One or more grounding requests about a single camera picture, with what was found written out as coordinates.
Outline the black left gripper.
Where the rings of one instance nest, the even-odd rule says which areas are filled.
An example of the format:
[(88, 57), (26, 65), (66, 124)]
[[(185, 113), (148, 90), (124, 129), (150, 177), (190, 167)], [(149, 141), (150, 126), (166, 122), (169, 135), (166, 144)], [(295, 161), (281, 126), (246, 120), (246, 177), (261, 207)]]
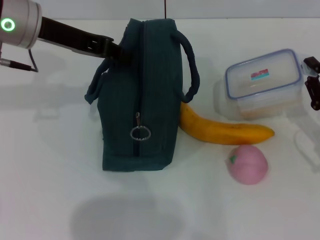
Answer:
[(132, 61), (131, 53), (113, 43), (112, 38), (89, 33), (47, 17), (42, 18), (38, 39), (82, 55), (108, 58), (125, 65)]

